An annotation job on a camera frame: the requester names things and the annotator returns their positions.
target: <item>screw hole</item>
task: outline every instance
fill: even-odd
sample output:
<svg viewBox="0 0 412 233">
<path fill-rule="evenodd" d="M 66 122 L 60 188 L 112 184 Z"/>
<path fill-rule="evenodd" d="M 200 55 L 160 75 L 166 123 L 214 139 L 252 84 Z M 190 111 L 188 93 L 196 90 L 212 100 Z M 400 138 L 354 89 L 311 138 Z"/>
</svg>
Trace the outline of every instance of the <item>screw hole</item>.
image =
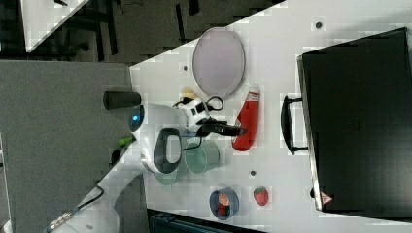
<svg viewBox="0 0 412 233">
<path fill-rule="evenodd" d="M 317 23 L 315 24 L 315 26 L 316 26 L 316 28 L 321 29 L 322 26 L 323 26 L 323 24 L 322 24 L 321 22 L 317 22 Z"/>
</svg>

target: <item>red liquid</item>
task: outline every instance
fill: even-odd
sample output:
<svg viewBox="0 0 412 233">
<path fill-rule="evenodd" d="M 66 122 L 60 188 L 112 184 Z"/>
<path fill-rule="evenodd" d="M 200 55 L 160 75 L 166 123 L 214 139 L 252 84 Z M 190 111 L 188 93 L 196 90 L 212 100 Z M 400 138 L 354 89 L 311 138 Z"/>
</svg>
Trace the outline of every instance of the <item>red liquid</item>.
<svg viewBox="0 0 412 233">
<path fill-rule="evenodd" d="M 239 116 L 237 116 L 235 123 L 236 126 L 247 129 L 248 131 L 246 134 L 232 139 L 232 146 L 236 150 L 246 151 L 255 141 L 258 130 L 258 98 L 258 89 L 255 86 L 251 86 L 245 104 Z"/>
</svg>

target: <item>red object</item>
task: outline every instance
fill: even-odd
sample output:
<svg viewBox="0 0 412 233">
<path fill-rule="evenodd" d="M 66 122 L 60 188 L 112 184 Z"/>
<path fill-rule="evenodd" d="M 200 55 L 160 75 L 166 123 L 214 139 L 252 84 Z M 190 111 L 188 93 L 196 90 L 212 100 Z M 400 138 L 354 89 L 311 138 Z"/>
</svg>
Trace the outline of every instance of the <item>red object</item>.
<svg viewBox="0 0 412 233">
<path fill-rule="evenodd" d="M 223 193 L 219 193 L 219 203 L 224 206 L 229 206 L 229 199 Z"/>
<path fill-rule="evenodd" d="M 246 151 L 255 141 L 258 129 L 258 98 L 258 87 L 252 85 L 249 88 L 245 104 L 235 122 L 235 126 L 248 130 L 246 134 L 232 138 L 232 146 L 236 150 Z"/>
<path fill-rule="evenodd" d="M 222 205 L 222 204 L 219 204 L 219 206 L 218 206 L 218 213 L 219 213 L 219 215 L 221 215 L 221 216 L 225 216 L 225 215 L 226 215 L 226 206 L 225 206 L 225 205 Z"/>
<path fill-rule="evenodd" d="M 254 197 L 260 206 L 265 206 L 269 201 L 269 194 L 264 187 L 258 187 L 257 189 L 255 189 Z"/>
</svg>

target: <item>black cylinder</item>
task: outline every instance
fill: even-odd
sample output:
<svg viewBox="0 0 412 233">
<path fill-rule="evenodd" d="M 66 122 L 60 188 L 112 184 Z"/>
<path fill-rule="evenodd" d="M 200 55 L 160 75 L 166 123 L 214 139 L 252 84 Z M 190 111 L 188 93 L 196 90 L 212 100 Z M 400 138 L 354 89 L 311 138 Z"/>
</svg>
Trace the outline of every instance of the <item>black cylinder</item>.
<svg viewBox="0 0 412 233">
<path fill-rule="evenodd" d="M 104 107 L 107 110 L 134 107 L 140 105 L 142 97 L 134 92 L 106 91 L 103 95 Z"/>
</svg>

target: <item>black cable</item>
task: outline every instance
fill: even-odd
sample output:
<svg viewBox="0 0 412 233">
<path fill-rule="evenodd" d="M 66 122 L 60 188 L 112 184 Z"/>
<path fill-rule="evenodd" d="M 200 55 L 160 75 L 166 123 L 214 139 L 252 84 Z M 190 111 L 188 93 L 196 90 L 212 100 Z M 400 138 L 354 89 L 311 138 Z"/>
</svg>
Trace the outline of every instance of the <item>black cable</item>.
<svg viewBox="0 0 412 233">
<path fill-rule="evenodd" d="M 179 102 L 177 102 L 176 104 L 174 104 L 172 107 L 176 107 L 176 106 L 178 106 L 178 105 L 180 105 L 180 104 L 183 104 L 183 101 L 179 101 Z"/>
<path fill-rule="evenodd" d="M 188 149 L 183 149 L 183 150 L 192 150 L 192 149 L 199 148 L 199 147 L 202 145 L 202 137 L 199 137 L 199 139 L 200 139 L 200 142 L 199 142 L 199 144 L 198 144 L 197 146 L 192 147 L 192 148 L 188 148 Z"/>
<path fill-rule="evenodd" d="M 130 6 L 130 5 L 139 5 L 139 6 L 143 6 L 143 3 L 139 3 L 139 2 L 132 2 L 132 3 L 125 3 L 123 4 L 122 1 L 120 1 L 120 9 L 121 9 L 121 15 L 124 15 L 124 8 L 123 6 Z"/>
<path fill-rule="evenodd" d="M 61 1 L 61 0 L 54 0 L 54 3 L 60 4 L 63 7 L 67 7 L 67 3 Z"/>
<path fill-rule="evenodd" d="M 210 102 L 211 100 L 213 100 L 213 99 L 218 99 L 219 101 L 221 101 L 222 106 L 221 106 L 220 108 L 216 109 L 215 107 L 213 107 L 212 105 L 210 105 L 209 102 Z M 208 99 L 208 100 L 206 101 L 206 105 L 207 105 L 207 107 L 208 107 L 208 110 L 220 111 L 220 110 L 222 110 L 223 107 L 224 107 L 224 102 L 223 102 L 223 99 L 222 99 L 221 97 L 219 97 L 219 96 L 213 96 L 213 97 L 211 97 L 210 99 Z"/>
<path fill-rule="evenodd" d="M 93 197 L 91 200 L 84 202 L 82 205 L 78 206 L 78 209 L 81 209 L 81 208 L 83 208 L 84 206 L 86 206 L 86 205 L 88 205 L 88 204 L 90 204 L 90 203 L 93 203 L 93 202 L 97 201 L 97 199 L 99 199 L 100 197 L 103 196 L 103 194 L 104 194 L 103 188 L 102 188 L 101 186 L 99 186 L 99 185 L 97 186 L 97 188 L 100 189 L 100 194 L 97 195 L 96 197 Z"/>
</svg>

